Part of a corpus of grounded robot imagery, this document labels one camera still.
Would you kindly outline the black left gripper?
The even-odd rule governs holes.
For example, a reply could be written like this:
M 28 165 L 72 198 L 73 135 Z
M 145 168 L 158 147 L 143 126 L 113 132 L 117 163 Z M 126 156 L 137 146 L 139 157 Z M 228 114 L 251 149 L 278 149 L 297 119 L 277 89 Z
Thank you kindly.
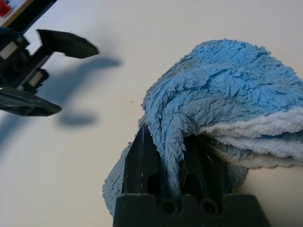
M 30 54 L 28 40 L 11 28 L 0 29 L 0 109 L 19 116 L 51 116 L 61 107 L 33 94 L 49 78 L 41 67 L 53 52 L 84 59 L 98 55 L 88 40 L 72 33 L 38 29 L 42 45 Z

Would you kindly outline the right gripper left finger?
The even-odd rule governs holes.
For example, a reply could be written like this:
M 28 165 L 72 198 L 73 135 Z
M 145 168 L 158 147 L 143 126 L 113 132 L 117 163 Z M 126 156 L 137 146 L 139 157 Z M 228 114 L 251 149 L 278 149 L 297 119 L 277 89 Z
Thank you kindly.
M 122 193 L 160 194 L 161 161 L 146 124 L 142 125 L 128 151 Z

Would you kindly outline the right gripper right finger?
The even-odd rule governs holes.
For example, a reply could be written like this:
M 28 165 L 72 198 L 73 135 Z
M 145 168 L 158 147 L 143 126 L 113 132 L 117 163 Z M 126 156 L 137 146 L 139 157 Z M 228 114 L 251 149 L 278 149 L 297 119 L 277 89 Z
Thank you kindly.
M 181 163 L 182 194 L 197 198 L 221 198 L 222 189 L 214 161 L 205 145 L 196 136 L 184 139 L 186 151 Z

